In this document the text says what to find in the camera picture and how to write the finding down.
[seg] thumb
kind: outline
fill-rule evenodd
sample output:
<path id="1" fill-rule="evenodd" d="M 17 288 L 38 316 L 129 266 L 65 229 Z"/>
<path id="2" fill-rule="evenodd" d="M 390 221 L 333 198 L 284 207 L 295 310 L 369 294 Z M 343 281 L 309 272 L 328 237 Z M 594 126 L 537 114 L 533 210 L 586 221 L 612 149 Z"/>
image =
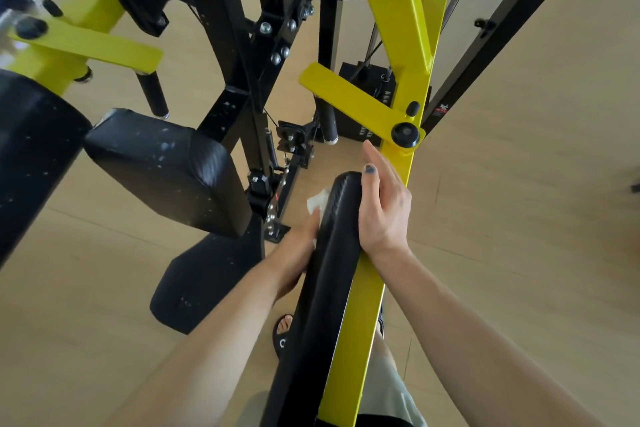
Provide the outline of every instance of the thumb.
<path id="1" fill-rule="evenodd" d="M 362 201 L 360 207 L 363 209 L 380 210 L 380 175 L 376 166 L 366 164 L 362 172 Z"/>

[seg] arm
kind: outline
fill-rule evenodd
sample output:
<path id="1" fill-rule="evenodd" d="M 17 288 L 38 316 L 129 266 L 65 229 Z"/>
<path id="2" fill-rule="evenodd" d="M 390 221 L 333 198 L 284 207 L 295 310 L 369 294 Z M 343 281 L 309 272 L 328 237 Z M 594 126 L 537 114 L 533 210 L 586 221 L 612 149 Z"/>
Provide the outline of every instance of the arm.
<path id="1" fill-rule="evenodd" d="M 470 426 L 601 426 L 511 341 L 438 281 L 409 250 L 411 194 L 373 146 L 364 146 L 360 242 L 409 320 Z"/>
<path id="2" fill-rule="evenodd" d="M 227 294 L 108 420 L 107 426 L 217 425 L 273 303 L 313 250 L 316 210 Z"/>

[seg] black pad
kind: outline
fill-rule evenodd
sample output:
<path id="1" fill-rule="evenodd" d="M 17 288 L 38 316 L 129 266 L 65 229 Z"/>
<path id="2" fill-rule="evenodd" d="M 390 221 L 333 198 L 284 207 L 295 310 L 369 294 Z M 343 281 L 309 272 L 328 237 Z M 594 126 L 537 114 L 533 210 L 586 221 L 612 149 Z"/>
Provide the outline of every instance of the black pad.
<path id="1" fill-rule="evenodd" d="M 171 220 L 239 237 L 251 219 L 227 149 L 193 128 L 117 108 L 89 132 L 84 150 L 144 204 Z"/>
<path id="2" fill-rule="evenodd" d="M 151 312 L 165 326 L 189 334 L 263 258 L 262 219 L 254 214 L 242 237 L 211 234 L 173 259 Z"/>
<path id="3" fill-rule="evenodd" d="M 360 256 L 362 174 L 333 182 L 260 425 L 313 425 Z"/>
<path id="4" fill-rule="evenodd" d="M 91 123 L 29 78 L 0 69 L 0 266 L 82 148 Z"/>

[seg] black knob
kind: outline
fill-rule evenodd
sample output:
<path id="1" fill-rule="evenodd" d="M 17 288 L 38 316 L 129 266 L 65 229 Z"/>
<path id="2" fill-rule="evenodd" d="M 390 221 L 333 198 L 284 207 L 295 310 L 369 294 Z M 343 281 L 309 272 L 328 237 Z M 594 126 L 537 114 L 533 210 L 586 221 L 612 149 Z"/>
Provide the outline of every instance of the black knob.
<path id="1" fill-rule="evenodd" d="M 412 123 L 397 123 L 394 125 L 394 128 L 391 129 L 391 138 L 400 147 L 410 149 L 418 145 L 420 132 Z"/>
<path id="2" fill-rule="evenodd" d="M 415 117 L 416 115 L 418 115 L 419 111 L 420 111 L 420 103 L 418 103 L 417 101 L 412 101 L 411 103 L 409 103 L 409 105 L 406 108 L 406 114 L 409 115 L 410 117 Z"/>
<path id="3" fill-rule="evenodd" d="M 32 40 L 42 37 L 49 30 L 49 26 L 42 19 L 27 16 L 20 19 L 15 25 L 15 33 L 18 37 Z"/>
<path id="4" fill-rule="evenodd" d="M 50 13 L 53 17 L 62 17 L 64 14 L 62 13 L 62 9 L 58 7 L 58 4 L 53 2 L 52 0 L 42 0 L 42 6 L 44 10 Z"/>

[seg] yellow beam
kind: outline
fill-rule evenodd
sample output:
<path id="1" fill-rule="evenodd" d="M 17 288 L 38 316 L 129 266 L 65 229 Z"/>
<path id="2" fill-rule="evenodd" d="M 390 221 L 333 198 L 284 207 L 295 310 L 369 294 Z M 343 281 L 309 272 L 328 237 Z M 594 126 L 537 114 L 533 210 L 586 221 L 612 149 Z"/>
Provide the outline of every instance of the yellow beam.
<path id="1" fill-rule="evenodd" d="M 383 140 L 382 154 L 406 184 L 415 148 L 398 147 L 390 140 L 389 131 L 400 121 L 416 126 L 422 121 L 446 0 L 369 0 L 369 4 L 396 75 L 391 108 L 381 109 L 379 101 L 338 76 L 329 75 L 327 69 L 320 70 L 316 64 L 302 73 L 300 83 L 379 135 Z M 412 101 L 420 103 L 420 111 L 415 117 L 408 117 L 404 113 Z M 355 425 L 383 293 L 384 284 L 363 253 L 324 388 L 320 420 L 337 427 Z"/>
<path id="2" fill-rule="evenodd" d="M 153 73 L 163 56 L 158 48 L 124 37 L 71 26 L 54 18 L 49 19 L 47 24 L 47 33 L 37 39 L 21 39 L 15 32 L 10 37 L 32 46 L 130 67 L 142 73 Z"/>
<path id="3" fill-rule="evenodd" d="M 60 8 L 71 24 L 98 32 L 109 32 L 124 14 L 118 0 L 66 0 Z M 62 95 L 75 78 L 85 74 L 86 61 L 86 57 L 31 45 L 8 69 Z"/>

